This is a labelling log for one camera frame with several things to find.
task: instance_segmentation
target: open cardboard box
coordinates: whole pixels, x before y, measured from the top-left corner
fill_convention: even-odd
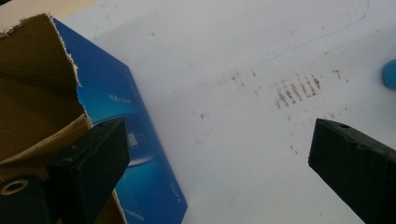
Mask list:
[[[187,204],[129,68],[47,14],[0,34],[0,183],[46,179],[51,158],[117,116],[132,160],[97,222],[180,223]]]

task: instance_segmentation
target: white surface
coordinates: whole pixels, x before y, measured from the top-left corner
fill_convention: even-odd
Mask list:
[[[396,147],[396,91],[380,76],[396,58],[395,11],[392,0],[120,0],[62,21],[132,69],[187,198],[184,224],[361,223],[307,157],[316,118]]]

